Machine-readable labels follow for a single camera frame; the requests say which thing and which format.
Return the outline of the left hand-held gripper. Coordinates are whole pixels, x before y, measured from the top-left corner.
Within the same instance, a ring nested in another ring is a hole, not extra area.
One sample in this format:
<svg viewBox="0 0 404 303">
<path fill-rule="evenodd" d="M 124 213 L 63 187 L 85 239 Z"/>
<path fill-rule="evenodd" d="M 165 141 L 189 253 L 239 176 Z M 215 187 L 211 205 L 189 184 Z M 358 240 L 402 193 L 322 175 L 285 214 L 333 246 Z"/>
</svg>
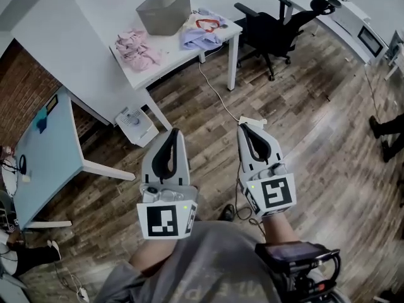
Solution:
<svg viewBox="0 0 404 303">
<path fill-rule="evenodd" d="M 185 139 L 173 128 L 161 134 L 141 165 L 143 201 L 137 204 L 143 238 L 178 240 L 189 237 L 198 207 L 198 190 L 190 185 Z M 168 180 L 173 184 L 163 185 Z"/>
</svg>

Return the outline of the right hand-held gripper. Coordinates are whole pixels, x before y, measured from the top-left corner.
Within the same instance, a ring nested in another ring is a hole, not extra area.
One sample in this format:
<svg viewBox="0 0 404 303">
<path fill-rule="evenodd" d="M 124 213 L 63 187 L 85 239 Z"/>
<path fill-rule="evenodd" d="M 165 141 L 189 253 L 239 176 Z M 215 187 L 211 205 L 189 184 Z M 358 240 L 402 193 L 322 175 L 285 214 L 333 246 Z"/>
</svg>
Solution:
<svg viewBox="0 0 404 303">
<path fill-rule="evenodd" d="M 237 128 L 239 181 L 256 217 L 281 213 L 296 205 L 295 179 L 287 171 L 279 142 L 252 124 Z M 272 165 L 258 170 L 262 165 Z"/>
</svg>

